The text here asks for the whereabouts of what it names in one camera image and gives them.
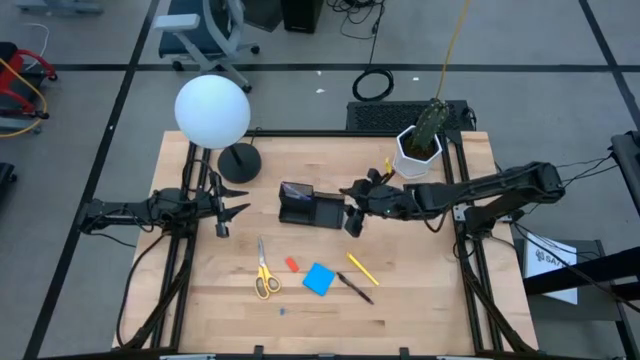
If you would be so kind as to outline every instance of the blue square block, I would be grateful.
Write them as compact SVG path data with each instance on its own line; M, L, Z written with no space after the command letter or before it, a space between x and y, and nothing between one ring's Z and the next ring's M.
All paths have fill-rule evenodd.
M336 274L333 271L318 263L313 263L311 270L309 270L302 284L318 295L324 296L327 290L329 290L329 286L331 286L334 277L336 277Z

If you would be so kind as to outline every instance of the orange eraser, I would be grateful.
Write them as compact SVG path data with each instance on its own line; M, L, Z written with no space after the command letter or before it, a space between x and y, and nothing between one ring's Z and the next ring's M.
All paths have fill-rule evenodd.
M293 261L292 258L288 257L287 260L285 260L285 262L287 263L291 271L298 272L298 270L300 270L300 268L298 267L298 264L296 264L296 262Z

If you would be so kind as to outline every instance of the black lamp base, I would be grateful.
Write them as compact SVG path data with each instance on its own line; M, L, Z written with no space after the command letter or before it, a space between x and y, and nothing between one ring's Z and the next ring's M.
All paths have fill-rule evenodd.
M234 184L253 180L260 172L261 167L260 153L253 145L245 143L227 147L218 158L220 175Z

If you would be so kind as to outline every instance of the yellow pencil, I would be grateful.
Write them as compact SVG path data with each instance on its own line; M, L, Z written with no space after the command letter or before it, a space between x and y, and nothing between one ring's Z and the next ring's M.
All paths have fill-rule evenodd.
M347 253L347 257L349 258L349 260L351 260L351 262L355 266L358 267L358 269L360 269L360 271L362 271L365 275L367 275L367 277L369 278L369 280L371 280L371 282L373 282L376 286L380 285L378 280L376 280L376 278L374 278L373 275L369 274L367 269L365 269L364 266L362 266L362 264L360 264L360 262L355 257L353 257L353 255L351 255L351 253Z

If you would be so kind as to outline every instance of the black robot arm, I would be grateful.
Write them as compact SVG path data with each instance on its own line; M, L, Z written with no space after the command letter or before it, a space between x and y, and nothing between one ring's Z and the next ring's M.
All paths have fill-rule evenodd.
M110 225L158 226L164 231L179 233L188 230L193 220L216 216L216 235L228 237L225 223L231 221L249 204L226 209L223 197L246 195L246 191L229 190L222 185L220 175L209 174L209 191L197 190L189 199L180 189L167 188L154 191L148 199L136 203L104 202L94 199L85 204L78 219L82 232L90 234Z
M485 206L464 211L468 233L479 233L491 230L497 219L524 205L555 203L565 193L556 168L540 162L452 185L405 184L399 189L386 185L388 177L375 169L369 170L367 177L356 180L351 188L340 189L357 204L346 209L345 229L354 237L360 235L365 214L405 221L433 219L454 205L500 196Z

